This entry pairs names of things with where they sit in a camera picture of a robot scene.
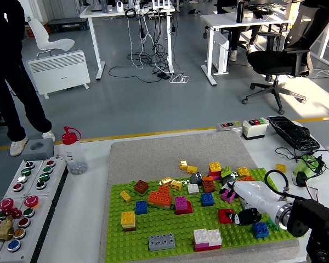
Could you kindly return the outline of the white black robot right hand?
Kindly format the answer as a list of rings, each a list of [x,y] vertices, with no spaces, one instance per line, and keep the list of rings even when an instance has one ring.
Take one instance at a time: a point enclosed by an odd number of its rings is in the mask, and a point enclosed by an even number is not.
[[[235,181],[226,183],[222,189],[232,189],[261,214],[268,214],[275,225],[287,229],[292,203],[283,201],[262,181]]]

